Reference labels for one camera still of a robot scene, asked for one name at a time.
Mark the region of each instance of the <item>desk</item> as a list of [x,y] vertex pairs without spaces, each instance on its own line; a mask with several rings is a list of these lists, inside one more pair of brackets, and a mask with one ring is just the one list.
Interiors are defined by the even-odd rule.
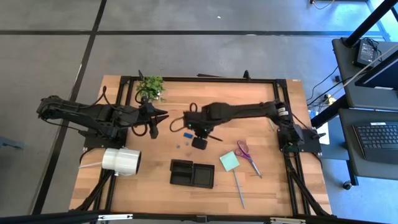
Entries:
[[[105,76],[102,85],[110,102],[115,102],[120,76]],[[134,82],[133,96],[136,93]],[[305,103],[302,84],[298,80],[287,81],[289,98],[293,113],[305,124],[310,119]],[[156,101],[154,106],[169,112],[170,118],[158,125],[159,136],[150,139],[135,136],[131,130],[126,147],[142,151],[140,170],[136,176],[116,178],[112,212],[168,213],[168,214],[206,214],[206,215],[292,215],[289,189],[283,155],[279,151],[276,132],[271,129],[267,118],[235,119],[217,126],[212,135],[223,142],[208,139],[207,148],[202,151],[185,143],[183,131],[172,133],[169,125],[182,112],[195,102],[198,107],[215,101],[229,104],[249,104],[274,99],[273,87],[263,83],[215,83],[215,82],[165,82],[162,93],[164,102]],[[137,106],[134,99],[132,106]],[[176,122],[175,128],[182,125]],[[246,140],[252,157],[260,170],[260,179],[248,162],[239,159],[241,165],[236,169],[246,209],[242,208],[232,172],[225,172],[219,157],[236,148],[237,140]],[[101,161],[104,149],[94,149],[87,153],[82,164]],[[331,213],[325,181],[317,158],[312,154],[301,153],[305,183],[317,202]],[[195,163],[214,164],[215,179],[213,189],[202,189],[171,185],[170,160],[186,159]],[[100,175],[100,167],[79,171],[73,191],[70,208],[76,208],[93,190]],[[296,187],[298,209],[302,213],[302,201]],[[104,208],[106,190],[101,198],[100,208]]]
[[347,142],[349,161],[348,171],[352,185],[357,185],[356,175],[361,177],[373,177],[382,179],[398,180],[398,165],[384,164],[380,162],[367,161],[363,158],[361,148],[353,130],[353,124],[369,121],[397,121],[398,113],[363,110],[339,110],[341,125]]
[[[355,48],[351,49],[345,47],[341,39],[332,40],[332,44],[342,80],[357,74],[361,68],[352,64],[355,55]],[[378,49],[384,53],[396,44],[398,44],[398,42],[380,42]],[[390,56],[392,53],[394,53],[394,51],[389,53],[389,55],[386,55],[384,58]],[[357,77],[344,88],[346,93],[344,96],[339,98],[335,103],[327,107],[318,116],[311,120],[313,127],[318,128],[328,120],[335,117],[340,108],[398,110],[398,96],[394,91],[356,86],[355,81],[359,78],[360,77]]]

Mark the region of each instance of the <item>black container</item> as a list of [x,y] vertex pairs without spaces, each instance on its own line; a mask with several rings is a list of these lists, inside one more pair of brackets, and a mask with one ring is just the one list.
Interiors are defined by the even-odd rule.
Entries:
[[214,165],[194,164],[192,161],[172,159],[170,184],[212,189]]

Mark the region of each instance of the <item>monitor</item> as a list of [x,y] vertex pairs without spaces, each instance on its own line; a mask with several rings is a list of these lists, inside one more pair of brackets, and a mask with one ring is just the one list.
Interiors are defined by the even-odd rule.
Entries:
[[368,71],[355,85],[398,91],[398,50]]

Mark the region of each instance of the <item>small blue block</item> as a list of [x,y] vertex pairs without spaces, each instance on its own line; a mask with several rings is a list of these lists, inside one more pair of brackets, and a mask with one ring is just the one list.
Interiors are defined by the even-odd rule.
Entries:
[[184,137],[191,139],[191,138],[193,138],[193,135],[190,133],[184,133]]

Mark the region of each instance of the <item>green sticky note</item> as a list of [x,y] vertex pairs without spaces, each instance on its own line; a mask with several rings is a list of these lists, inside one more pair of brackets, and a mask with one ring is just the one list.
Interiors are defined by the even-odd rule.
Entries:
[[227,172],[239,165],[239,161],[233,151],[221,156],[220,160]]

